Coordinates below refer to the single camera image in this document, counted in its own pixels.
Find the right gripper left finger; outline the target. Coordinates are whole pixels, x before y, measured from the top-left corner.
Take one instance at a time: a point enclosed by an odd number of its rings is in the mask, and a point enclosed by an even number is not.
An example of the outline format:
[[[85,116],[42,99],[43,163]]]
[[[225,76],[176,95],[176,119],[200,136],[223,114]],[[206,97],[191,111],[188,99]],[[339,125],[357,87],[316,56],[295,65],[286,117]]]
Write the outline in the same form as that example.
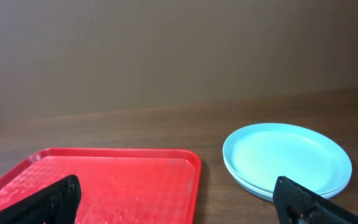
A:
[[[0,224],[74,224],[81,202],[77,176],[69,175],[0,211]]]

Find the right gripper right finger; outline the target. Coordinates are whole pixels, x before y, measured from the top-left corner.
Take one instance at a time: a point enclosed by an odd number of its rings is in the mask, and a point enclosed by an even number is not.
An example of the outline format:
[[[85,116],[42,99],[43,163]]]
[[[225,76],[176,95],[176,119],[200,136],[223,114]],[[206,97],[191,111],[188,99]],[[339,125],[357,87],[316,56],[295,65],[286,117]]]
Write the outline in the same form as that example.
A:
[[[358,216],[291,179],[278,177],[273,203],[280,224],[358,224]]]

